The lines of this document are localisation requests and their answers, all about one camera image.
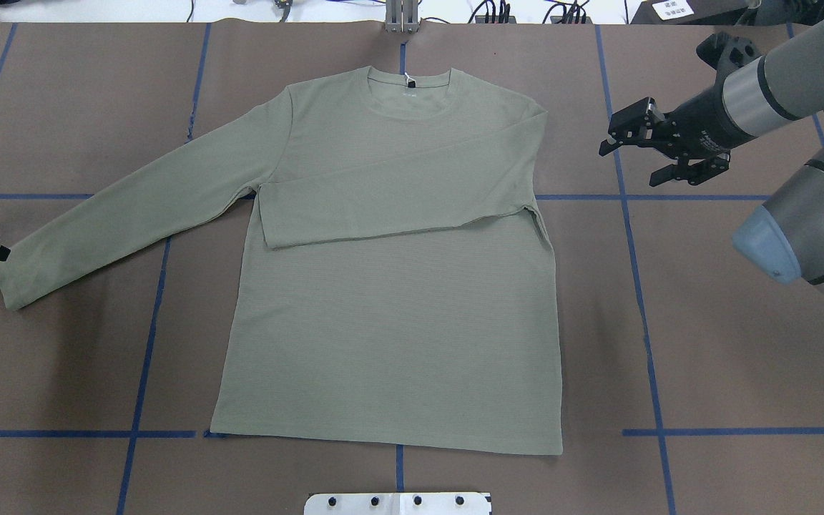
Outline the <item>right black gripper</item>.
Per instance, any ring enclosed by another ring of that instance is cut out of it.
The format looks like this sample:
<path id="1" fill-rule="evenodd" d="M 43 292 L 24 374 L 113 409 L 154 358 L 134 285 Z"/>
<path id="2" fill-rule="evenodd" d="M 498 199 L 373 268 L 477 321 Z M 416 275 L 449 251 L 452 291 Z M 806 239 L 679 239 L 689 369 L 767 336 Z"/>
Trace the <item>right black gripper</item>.
<path id="1" fill-rule="evenodd" d="M 641 98 L 609 118 L 609 137 L 599 143 L 599 156 L 622 147 L 655 149 L 677 162 L 651 173 L 650 187 L 673 180 L 701 185 L 730 167 L 730 151 L 720 144 L 727 136 L 726 118 L 719 98 L 693 98 L 668 113 L 653 98 Z"/>

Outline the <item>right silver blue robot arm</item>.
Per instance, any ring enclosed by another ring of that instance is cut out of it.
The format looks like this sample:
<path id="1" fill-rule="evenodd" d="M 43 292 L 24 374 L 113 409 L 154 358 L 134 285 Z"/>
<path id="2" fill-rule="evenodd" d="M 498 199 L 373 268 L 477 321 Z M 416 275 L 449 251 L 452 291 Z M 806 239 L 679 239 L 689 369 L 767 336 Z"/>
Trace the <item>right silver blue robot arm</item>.
<path id="1" fill-rule="evenodd" d="M 728 172 L 744 144 L 774 143 L 790 175 L 732 244 L 777 283 L 807 283 L 824 296 L 824 19 L 768 50 L 714 31 L 695 51 L 713 70 L 713 84 L 667 111 L 651 97 L 617 110 L 599 155 L 651 149 L 664 165 L 650 174 L 650 187 L 703 185 Z"/>

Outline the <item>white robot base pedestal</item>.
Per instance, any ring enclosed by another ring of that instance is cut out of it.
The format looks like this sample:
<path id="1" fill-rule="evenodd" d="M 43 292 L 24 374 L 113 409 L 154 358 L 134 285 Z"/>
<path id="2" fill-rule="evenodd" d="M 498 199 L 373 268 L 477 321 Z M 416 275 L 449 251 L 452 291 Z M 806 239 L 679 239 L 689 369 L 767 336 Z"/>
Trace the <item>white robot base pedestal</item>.
<path id="1" fill-rule="evenodd" d="M 304 514 L 493 514 L 491 495 L 480 492 L 314 494 Z"/>

